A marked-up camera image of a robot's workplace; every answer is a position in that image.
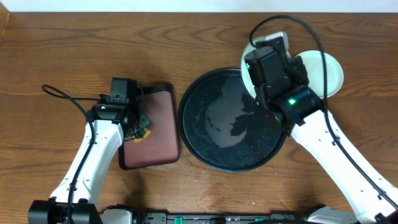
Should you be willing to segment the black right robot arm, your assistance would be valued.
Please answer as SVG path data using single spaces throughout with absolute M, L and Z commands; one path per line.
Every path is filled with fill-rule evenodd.
M 326 99 L 344 81 L 337 59 L 318 50 L 292 56 L 287 36 L 277 32 L 245 47 L 241 73 L 249 94 L 319 162 L 353 209 L 347 215 L 320 209 L 309 216 L 310 222 L 397 222 L 397 188 L 357 150 L 326 109 Z

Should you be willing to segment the yellow green scrub sponge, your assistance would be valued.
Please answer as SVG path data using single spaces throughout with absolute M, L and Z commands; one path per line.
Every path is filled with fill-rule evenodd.
M 148 128 L 143 128 L 136 132 L 133 136 L 134 142 L 139 142 L 147 138 L 151 134 L 151 131 Z

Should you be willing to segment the mint green plate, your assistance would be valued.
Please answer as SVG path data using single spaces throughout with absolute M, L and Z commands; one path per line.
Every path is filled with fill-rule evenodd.
M 274 40 L 278 37 L 281 37 L 284 41 L 284 47 L 285 50 L 284 52 L 287 54 L 287 58 L 290 59 L 290 53 L 289 53 L 289 42 L 288 42 L 288 37 L 287 37 L 287 33 L 285 31 L 279 31 L 279 32 L 275 32 L 273 34 L 269 34 L 267 36 L 260 36 L 260 37 L 256 37 L 253 39 L 253 42 L 256 44 L 257 42 L 260 41 L 266 41 L 266 40 Z M 256 92 L 254 89 L 254 85 L 252 84 L 251 81 L 251 77 L 249 75 L 249 71 L 248 68 L 246 67 L 246 62 L 244 61 L 244 56 L 246 54 L 248 54 L 249 52 L 255 50 L 256 48 L 253 47 L 250 43 L 248 43 L 244 50 L 243 50 L 243 54 L 241 56 L 241 77 L 244 83 L 244 86 L 246 87 L 248 93 L 255 99 L 256 98 Z
M 327 85 L 343 86 L 344 72 L 340 63 L 328 53 L 324 53 L 326 62 L 326 79 Z M 307 70 L 309 84 L 308 86 L 313 90 L 324 86 L 324 71 L 323 60 L 321 53 L 318 50 L 308 50 L 297 55 L 302 59 L 303 64 Z

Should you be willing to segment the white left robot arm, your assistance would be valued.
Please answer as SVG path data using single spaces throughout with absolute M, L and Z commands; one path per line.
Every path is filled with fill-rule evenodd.
M 80 148 L 48 200 L 34 200 L 29 223 L 137 223 L 134 211 L 117 205 L 97 210 L 101 188 L 116 151 L 149 124 L 140 108 L 144 89 L 130 78 L 113 78 L 111 90 L 82 113 L 86 119 Z

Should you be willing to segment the yellow plate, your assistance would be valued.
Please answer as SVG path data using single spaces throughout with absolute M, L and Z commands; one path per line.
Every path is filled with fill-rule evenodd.
M 342 88 L 342 85 L 340 85 L 339 83 L 337 85 L 327 85 L 326 89 L 326 97 L 331 97 L 335 94 L 337 94 Z M 324 99 L 325 97 L 325 93 L 324 93 L 324 86 L 321 86 L 319 89 L 314 91 L 318 97 L 320 97 L 321 99 Z

